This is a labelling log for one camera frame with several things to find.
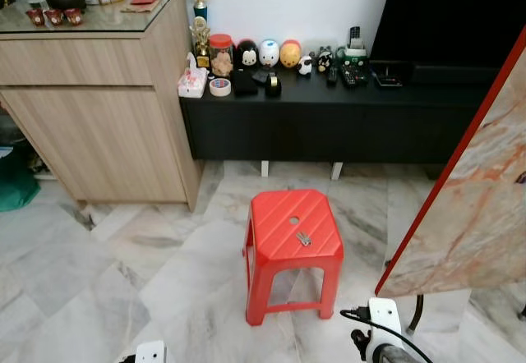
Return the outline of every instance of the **black tv cabinet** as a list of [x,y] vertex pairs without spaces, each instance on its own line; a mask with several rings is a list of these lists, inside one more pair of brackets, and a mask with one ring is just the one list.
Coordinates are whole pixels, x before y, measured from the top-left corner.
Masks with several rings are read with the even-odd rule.
[[278,98],[181,98],[194,159],[445,163],[488,85],[333,88],[277,69]]

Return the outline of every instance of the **red teacup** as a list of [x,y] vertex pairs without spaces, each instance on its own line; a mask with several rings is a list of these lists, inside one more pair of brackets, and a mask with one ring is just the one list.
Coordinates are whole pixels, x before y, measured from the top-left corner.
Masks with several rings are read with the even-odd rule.
[[28,17],[31,19],[33,25],[42,26],[43,24],[45,24],[44,14],[42,14],[41,8],[34,8],[33,10],[28,10],[25,12],[25,14],[27,14]]
[[44,12],[53,26],[62,25],[62,11],[52,8]]
[[80,25],[82,23],[82,13],[80,8],[68,8],[64,10],[67,20],[73,25]]

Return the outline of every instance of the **tape roll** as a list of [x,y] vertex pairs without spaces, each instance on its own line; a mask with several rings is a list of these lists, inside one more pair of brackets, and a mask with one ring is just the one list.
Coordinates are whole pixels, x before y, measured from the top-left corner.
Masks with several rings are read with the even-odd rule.
[[216,78],[210,82],[210,93],[214,96],[226,96],[231,90],[232,85],[226,78]]

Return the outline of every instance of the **yellow toy figure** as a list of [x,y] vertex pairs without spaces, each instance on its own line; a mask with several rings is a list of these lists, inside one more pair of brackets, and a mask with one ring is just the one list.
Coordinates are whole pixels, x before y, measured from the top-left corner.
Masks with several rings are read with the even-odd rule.
[[279,60],[285,67],[295,67],[302,57],[302,48],[296,40],[286,40],[279,51]]

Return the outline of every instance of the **red plastic stool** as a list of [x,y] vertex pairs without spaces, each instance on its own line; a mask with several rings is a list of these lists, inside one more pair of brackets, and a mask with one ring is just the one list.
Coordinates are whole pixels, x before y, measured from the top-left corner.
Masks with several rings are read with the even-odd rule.
[[[251,202],[243,255],[250,325],[261,324],[267,312],[285,310],[315,309],[322,319],[332,316],[344,246],[325,195],[313,189],[260,193]],[[267,306],[277,273],[307,267],[324,270],[321,301]]]

